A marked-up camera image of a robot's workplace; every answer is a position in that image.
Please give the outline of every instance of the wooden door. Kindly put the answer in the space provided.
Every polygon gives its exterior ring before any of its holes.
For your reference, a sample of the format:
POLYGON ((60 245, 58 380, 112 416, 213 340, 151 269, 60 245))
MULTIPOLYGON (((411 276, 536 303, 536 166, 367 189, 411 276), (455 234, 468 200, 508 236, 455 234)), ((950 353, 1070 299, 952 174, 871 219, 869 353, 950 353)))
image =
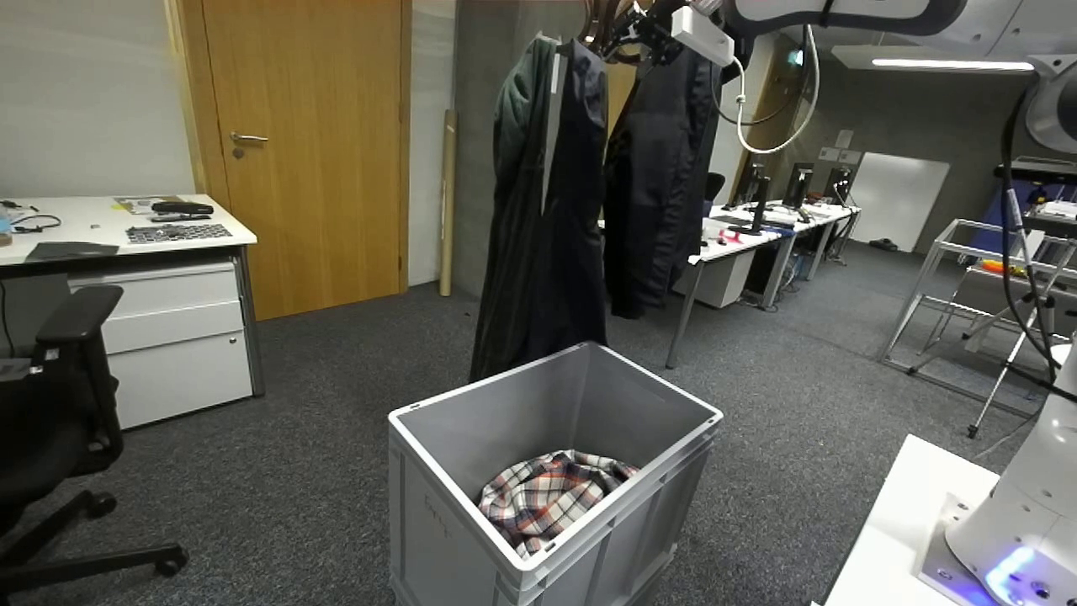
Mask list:
POLYGON ((174 8, 203 181, 257 236, 257 319, 399 293, 411 4, 174 8))

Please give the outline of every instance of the gray plastic crate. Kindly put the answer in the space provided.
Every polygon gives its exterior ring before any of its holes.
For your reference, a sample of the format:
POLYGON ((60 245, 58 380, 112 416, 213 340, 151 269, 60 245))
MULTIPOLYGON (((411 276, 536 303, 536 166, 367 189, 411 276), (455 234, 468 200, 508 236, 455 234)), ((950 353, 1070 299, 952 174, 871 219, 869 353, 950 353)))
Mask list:
POLYGON ((673 548, 721 411, 604 347, 390 416, 390 586, 404 606, 636 602, 673 548), (579 449, 639 467, 542 555, 520 559, 477 512, 501 467, 579 449))

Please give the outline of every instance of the chair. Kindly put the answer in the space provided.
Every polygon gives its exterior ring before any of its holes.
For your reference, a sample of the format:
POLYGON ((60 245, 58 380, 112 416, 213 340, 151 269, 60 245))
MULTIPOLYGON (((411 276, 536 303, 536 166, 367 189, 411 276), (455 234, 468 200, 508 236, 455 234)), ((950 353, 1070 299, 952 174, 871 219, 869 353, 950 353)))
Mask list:
MULTIPOLYGON (((115 416, 118 380, 106 373, 99 343, 99 322, 118 299, 118 286, 91 286, 65 299, 36 335, 27 376, 0 385, 0 537, 65 477, 103 473, 121 455, 125 440, 115 416)), ((99 520, 112 510, 115 494, 81 492, 0 554, 0 606, 12 592, 81 575, 133 566, 154 566, 154 572, 174 575, 183 566, 179 546, 32 564, 32 555, 81 515, 99 520)))

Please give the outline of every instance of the gray carpet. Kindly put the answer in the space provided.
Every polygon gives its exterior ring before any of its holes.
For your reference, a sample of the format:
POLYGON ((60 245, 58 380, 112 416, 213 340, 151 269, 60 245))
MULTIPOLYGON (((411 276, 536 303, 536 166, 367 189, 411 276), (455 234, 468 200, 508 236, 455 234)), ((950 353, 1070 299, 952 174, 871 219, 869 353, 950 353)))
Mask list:
MULTIPOLYGON (((1026 426, 875 362, 916 263, 849 248, 777 315, 701 310, 666 373, 725 426, 654 606, 825 601, 905 433, 1001 467, 1026 426)), ((181 541, 190 566, 27 592, 12 602, 390 602, 384 416, 461 385, 474 299, 399 299, 257 327, 268 395, 128 433, 85 485, 121 510, 76 524, 54 555, 181 541)), ((612 322, 612 347, 659 368, 677 310, 612 322)))

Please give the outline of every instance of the desk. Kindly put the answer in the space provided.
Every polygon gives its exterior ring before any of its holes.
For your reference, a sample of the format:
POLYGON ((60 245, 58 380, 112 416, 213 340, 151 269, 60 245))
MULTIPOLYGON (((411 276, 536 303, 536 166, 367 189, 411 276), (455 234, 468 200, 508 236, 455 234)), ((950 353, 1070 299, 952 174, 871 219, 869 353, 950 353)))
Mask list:
POLYGON ((905 437, 878 503, 832 586, 826 606, 952 606, 919 575, 950 499, 978 510, 1000 477, 929 440, 905 437))
POLYGON ((213 224, 228 230, 226 239, 128 244, 132 226, 151 226, 144 206, 132 211, 112 196, 16 202, 60 215, 60 226, 21 234, 10 245, 0 245, 0 279, 5 286, 49 276, 71 293, 91 284, 118 284, 125 289, 125 299, 99 329, 112 373, 121 380, 121 428, 261 390, 246 276, 246 245, 254 236, 222 206, 216 206, 213 224), (27 256, 36 244, 96 244, 118 245, 118 254, 30 263, 27 256))
MULTIPOLYGON (((788 263, 795 256, 797 239, 805 234, 820 230, 820 239, 813 245, 811 269, 808 269, 808 284, 811 284, 816 265, 820 265, 820 258, 825 258, 825 254, 826 254, 826 244, 832 244, 834 230, 858 215, 855 210, 842 210, 842 206, 802 206, 802 210, 808 215, 808 224, 790 210, 772 210, 772 211, 765 215, 767 226, 777 226, 777 230, 788 234, 788 239, 779 239, 779 248, 772 256, 772 265, 771 265, 771 276, 767 276, 767 286, 765 286, 765 299, 759 299, 765 310, 772 310, 772 303, 777 303, 779 276, 788 273, 788 263)), ((708 215, 723 219, 723 224, 740 224, 740 226, 752 224, 752 211, 748 211, 748 210, 714 210, 708 215)))
POLYGON ((691 289, 683 293, 679 327, 677 327, 677 335, 670 340, 666 371, 677 368, 677 347, 679 347, 679 340, 687 335, 687 322, 693 317, 693 307, 696 307, 696 298, 701 298, 701 284, 703 284, 703 269, 708 263, 743 256, 743 254, 759 248, 759 245, 777 244, 777 239, 779 239, 779 234, 771 234, 771 230, 765 230, 756 236, 743 234, 740 244, 714 244, 708 239, 696 256, 687 258, 693 276, 691 276, 691 289))

